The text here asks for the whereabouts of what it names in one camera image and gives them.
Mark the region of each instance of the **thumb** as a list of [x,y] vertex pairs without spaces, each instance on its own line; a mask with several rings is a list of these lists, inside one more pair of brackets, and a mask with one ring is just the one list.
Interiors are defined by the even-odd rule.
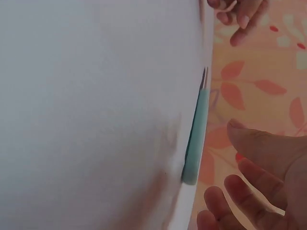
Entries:
[[256,165],[284,180],[291,165],[307,152],[307,137],[284,137],[246,128],[232,119],[227,132],[235,149]]

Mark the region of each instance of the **white fabric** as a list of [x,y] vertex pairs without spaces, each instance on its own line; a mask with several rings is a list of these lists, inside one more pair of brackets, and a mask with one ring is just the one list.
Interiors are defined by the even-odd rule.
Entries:
[[0,228],[161,229],[201,54],[198,0],[0,1]]

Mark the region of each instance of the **red leaf print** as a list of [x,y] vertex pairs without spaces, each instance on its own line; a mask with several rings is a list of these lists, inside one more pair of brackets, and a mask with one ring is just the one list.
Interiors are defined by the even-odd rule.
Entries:
[[254,82],[254,84],[258,89],[270,95],[285,94],[287,92],[287,89],[277,85],[270,80],[257,80]]
[[290,119],[296,128],[302,127],[305,121],[301,99],[296,97],[292,100],[289,110]]
[[297,43],[296,44],[298,47],[300,47],[301,49],[306,49],[306,47],[304,46],[304,44],[302,43]]
[[201,158],[201,168],[198,179],[205,184],[212,185],[214,183],[214,174],[214,158],[205,150]]
[[236,162],[239,163],[240,160],[242,160],[244,157],[240,155],[238,152],[236,153]]
[[229,63],[221,71],[222,79],[229,80],[236,78],[237,76],[240,75],[243,66],[244,66],[244,61],[233,61]]
[[273,32],[278,32],[278,28],[274,25],[270,26],[270,30],[272,30]]
[[232,107],[245,110],[241,90],[235,84],[223,82],[221,95]]
[[231,146],[231,143],[228,139],[226,127],[219,127],[206,134],[205,147],[221,150],[229,146]]

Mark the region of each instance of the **hand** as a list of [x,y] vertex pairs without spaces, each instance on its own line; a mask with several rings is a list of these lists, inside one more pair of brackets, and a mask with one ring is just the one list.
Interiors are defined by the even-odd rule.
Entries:
[[[307,137],[247,129],[236,120],[227,129],[233,146],[247,158],[239,162],[239,170],[285,215],[270,210],[239,176],[230,175],[224,184],[234,203],[258,230],[307,229]],[[245,230],[220,188],[208,188],[204,198],[208,210],[197,216],[199,230]]]
[[[207,0],[217,10],[224,10],[233,0]],[[229,12],[218,12],[216,17],[224,25],[237,22],[240,28],[230,38],[232,46],[242,44],[258,26],[261,17],[269,8],[269,0],[237,0],[237,5]]]

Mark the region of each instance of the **orange fabric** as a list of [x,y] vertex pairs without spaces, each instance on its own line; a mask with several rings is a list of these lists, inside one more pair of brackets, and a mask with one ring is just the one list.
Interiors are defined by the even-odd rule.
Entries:
[[197,229],[196,215],[206,208],[205,189],[224,189],[227,175],[240,174],[240,156],[226,135],[229,119],[271,133],[307,135],[307,1],[272,0],[256,33],[242,46],[231,47],[229,38],[236,29],[216,21],[211,105],[190,230]]

